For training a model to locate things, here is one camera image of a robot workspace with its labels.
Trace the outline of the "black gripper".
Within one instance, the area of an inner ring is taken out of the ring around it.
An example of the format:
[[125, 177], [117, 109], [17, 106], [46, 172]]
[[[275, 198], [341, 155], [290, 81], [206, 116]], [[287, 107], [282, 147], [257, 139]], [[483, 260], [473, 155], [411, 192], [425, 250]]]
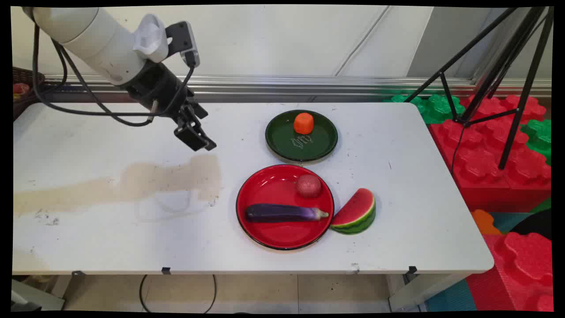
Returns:
[[162, 113], [162, 117], [177, 122], [175, 136], [191, 150], [210, 151], [216, 147], [200, 124], [208, 112], [199, 103], [189, 102], [194, 94], [164, 63], [146, 61], [139, 73], [126, 82], [126, 91], [150, 112]]

